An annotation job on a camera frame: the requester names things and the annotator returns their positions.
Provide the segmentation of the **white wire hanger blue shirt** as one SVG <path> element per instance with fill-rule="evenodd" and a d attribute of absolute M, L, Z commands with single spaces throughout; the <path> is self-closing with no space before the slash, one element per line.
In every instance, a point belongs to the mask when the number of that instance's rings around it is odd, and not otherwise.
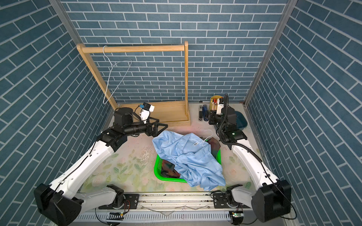
<path fill-rule="evenodd" d="M 204 147 L 206 141 L 209 140 L 210 138 L 212 138 L 212 136 L 213 136 L 213 131 L 212 131 L 212 130 L 205 130 L 204 132 L 207 132 L 207 131 L 211 132 L 211 134 L 210 134 L 208 137 L 206 137 L 202 142 L 198 142 L 198 141 L 195 140 L 195 139 L 190 139 L 190 140 L 194 140 L 194 141 L 195 141 L 195 143 L 193 144 L 194 146 Z"/>

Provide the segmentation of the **plaid long-sleeve shirt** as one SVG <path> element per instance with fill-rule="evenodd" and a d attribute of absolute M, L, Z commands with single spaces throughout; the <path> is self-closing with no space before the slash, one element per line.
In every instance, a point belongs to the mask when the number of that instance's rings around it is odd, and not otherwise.
<path fill-rule="evenodd" d="M 220 153 L 221 145 L 215 139 L 211 138 L 207 140 L 208 144 L 211 146 L 211 154 L 215 159 L 218 160 L 218 154 Z M 161 167 L 161 176 L 165 178 L 180 178 L 181 174 L 178 173 L 175 169 L 175 165 L 167 160 L 162 160 L 162 167 Z"/>

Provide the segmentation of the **light blue long-sleeve shirt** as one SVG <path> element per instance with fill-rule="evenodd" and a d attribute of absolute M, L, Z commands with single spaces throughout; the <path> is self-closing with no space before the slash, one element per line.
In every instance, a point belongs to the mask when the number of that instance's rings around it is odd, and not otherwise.
<path fill-rule="evenodd" d="M 197 135 L 163 131 L 152 143 L 158 156 L 174 164 L 174 169 L 191 187 L 210 191 L 226 184 L 222 165 L 212 155 L 211 145 Z"/>

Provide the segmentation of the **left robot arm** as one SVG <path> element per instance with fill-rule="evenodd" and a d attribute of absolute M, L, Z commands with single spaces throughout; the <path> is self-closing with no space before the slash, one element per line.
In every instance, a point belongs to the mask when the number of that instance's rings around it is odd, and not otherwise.
<path fill-rule="evenodd" d="M 129 136 L 142 133 L 157 137 L 168 125 L 150 116 L 154 106 L 143 103 L 140 115 L 132 108 L 117 108 L 114 112 L 113 126 L 104 130 L 92 147 L 61 176 L 49 185 L 40 184 L 35 190 L 38 211 L 58 226 L 68 226 L 78 215 L 100 206 L 112 209 L 130 207 L 125 200 L 123 189 L 113 184 L 87 194 L 78 193 L 84 181 L 113 153 L 115 153 Z"/>

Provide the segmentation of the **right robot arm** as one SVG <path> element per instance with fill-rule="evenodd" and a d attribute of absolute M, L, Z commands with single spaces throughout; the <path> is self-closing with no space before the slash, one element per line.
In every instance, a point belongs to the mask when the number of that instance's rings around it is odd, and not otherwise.
<path fill-rule="evenodd" d="M 296 210 L 291 202 L 291 185 L 273 174 L 253 151 L 247 136 L 237 127 L 237 114 L 229 105 L 228 94 L 221 104 L 223 108 L 210 115 L 209 124 L 216 127 L 219 141 L 240 159 L 255 185 L 254 191 L 242 185 L 229 186 L 224 193 L 227 204 L 235 209 L 250 207 L 260 222 L 286 219 Z"/>

